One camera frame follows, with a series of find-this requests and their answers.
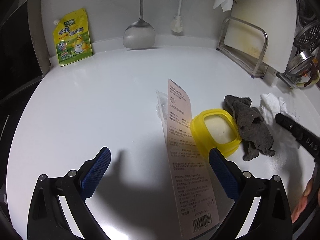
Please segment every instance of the dark gray cloth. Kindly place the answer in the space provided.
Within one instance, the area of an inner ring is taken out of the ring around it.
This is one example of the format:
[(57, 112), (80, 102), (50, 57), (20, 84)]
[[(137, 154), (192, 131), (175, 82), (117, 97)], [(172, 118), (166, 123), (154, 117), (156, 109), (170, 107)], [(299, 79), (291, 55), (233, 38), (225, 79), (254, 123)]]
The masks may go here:
[(268, 127), (263, 123), (263, 117), (259, 110), (251, 106), (250, 98), (238, 98), (227, 95), (223, 101), (223, 109), (229, 112), (238, 125), (238, 131), (244, 142), (244, 161), (250, 161), (259, 156), (273, 156), (275, 151), (271, 150), (273, 137)]

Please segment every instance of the spatula head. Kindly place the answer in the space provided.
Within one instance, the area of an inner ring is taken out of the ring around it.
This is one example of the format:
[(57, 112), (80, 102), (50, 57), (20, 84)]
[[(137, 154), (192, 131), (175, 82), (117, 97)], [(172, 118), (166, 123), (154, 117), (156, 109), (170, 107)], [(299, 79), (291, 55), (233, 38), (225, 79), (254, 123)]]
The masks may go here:
[(144, 22), (136, 22), (130, 25), (124, 32), (123, 45), (129, 49), (146, 49), (152, 47), (156, 42), (154, 28)]

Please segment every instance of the white cutting board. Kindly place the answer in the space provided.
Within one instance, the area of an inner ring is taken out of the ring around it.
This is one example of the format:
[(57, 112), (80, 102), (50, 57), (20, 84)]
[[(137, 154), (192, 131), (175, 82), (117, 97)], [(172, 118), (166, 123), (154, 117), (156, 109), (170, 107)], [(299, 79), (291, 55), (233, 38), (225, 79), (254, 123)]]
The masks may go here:
[[(238, 0), (231, 15), (265, 30), (269, 44), (263, 62), (283, 73), (292, 50), (296, 13), (296, 0)], [(264, 37), (260, 31), (230, 20), (224, 43), (259, 58)]]

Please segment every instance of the white table surface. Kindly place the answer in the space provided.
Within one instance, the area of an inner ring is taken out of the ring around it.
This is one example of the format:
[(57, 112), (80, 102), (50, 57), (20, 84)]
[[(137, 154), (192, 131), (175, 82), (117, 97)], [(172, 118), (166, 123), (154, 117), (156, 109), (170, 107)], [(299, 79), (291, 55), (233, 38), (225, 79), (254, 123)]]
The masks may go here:
[[(24, 239), (38, 176), (64, 176), (92, 159), (103, 146), (111, 150), (111, 164), (93, 197), (86, 200), (103, 230), (112, 240), (180, 239), (164, 135), (156, 113), (156, 89), (166, 93), (168, 78), (189, 95), (193, 117), (203, 110), (221, 108), (228, 94), (250, 97), (252, 105), (259, 106), (260, 94), (272, 92), (284, 97), (291, 109), (296, 108), (302, 125), (320, 134), (319, 116), (303, 93), (268, 87), (214, 49), (119, 49), (55, 67), (28, 102), (9, 156), (9, 212)], [(249, 162), (242, 156), (240, 147), (229, 160), (256, 177), (280, 175), (291, 208), (314, 166), (302, 148), (278, 151), (274, 157), (260, 155)], [(210, 174), (222, 221), (233, 201), (212, 171)], [(81, 235), (61, 199), (71, 229)]]

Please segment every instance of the seasoning pouch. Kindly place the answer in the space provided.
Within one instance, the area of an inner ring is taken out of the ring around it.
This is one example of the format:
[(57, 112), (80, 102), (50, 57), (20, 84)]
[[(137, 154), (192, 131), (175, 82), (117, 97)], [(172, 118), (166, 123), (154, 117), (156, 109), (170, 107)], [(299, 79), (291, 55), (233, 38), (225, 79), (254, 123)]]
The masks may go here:
[(65, 15), (53, 31), (60, 66), (92, 55), (88, 17), (84, 8)]

